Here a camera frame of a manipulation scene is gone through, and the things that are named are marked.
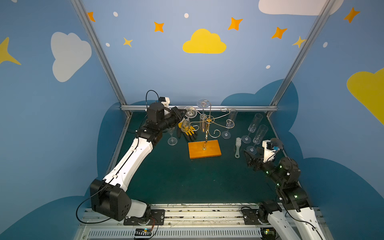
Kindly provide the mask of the clear flute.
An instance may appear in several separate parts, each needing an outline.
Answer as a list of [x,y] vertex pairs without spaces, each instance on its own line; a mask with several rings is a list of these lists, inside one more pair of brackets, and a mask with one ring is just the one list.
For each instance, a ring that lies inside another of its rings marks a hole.
[[175,128],[170,128],[168,133],[170,134],[170,138],[168,139],[168,144],[170,146],[175,146],[178,143],[178,139],[174,137]]
[[241,140],[244,144],[249,144],[252,141],[251,134],[256,131],[256,129],[259,126],[260,122],[262,121],[263,117],[264,116],[262,114],[255,114],[252,122],[250,123],[250,125],[248,127],[248,134],[242,136],[242,138],[241,138]]
[[256,132],[255,137],[253,138],[253,145],[248,146],[246,148],[246,151],[251,152],[251,153],[255,153],[257,151],[256,145],[259,145],[262,142],[267,131],[268,131],[268,127],[266,125],[260,125],[257,132]]
[[235,126],[235,120],[237,117],[238,111],[235,109],[231,109],[226,120],[226,130],[222,132],[222,138],[227,140],[231,137],[230,129]]
[[187,133],[189,130],[191,130],[191,121],[190,119],[193,119],[197,116],[197,110],[192,106],[185,107],[185,110],[187,110],[185,118],[181,121],[181,131],[184,133]]
[[210,105],[208,100],[200,99],[197,102],[197,106],[202,109],[200,112],[200,130],[205,133],[207,130],[207,115],[205,114],[205,109]]

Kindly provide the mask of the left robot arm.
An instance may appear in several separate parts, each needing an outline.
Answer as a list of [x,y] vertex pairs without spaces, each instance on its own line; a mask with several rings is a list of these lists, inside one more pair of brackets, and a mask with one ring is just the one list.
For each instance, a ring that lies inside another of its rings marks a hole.
[[126,217],[150,217],[149,205],[132,200],[126,191],[143,160],[161,140],[163,131],[176,127],[186,113],[184,109],[168,108],[162,103],[150,104],[148,118],[135,132],[129,150],[102,180],[95,179],[91,183],[89,200],[93,211],[116,221]]

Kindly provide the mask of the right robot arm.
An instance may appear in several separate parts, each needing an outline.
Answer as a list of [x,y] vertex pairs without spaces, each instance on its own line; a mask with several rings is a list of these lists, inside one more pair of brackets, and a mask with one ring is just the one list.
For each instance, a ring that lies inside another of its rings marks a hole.
[[299,184],[301,170],[297,162],[291,158],[281,158],[276,165],[245,151],[248,166],[262,171],[275,184],[279,200],[286,214],[294,221],[298,233],[288,223],[286,214],[276,201],[262,202],[258,209],[258,221],[270,224],[282,240],[325,240],[315,210],[310,204],[306,191]]

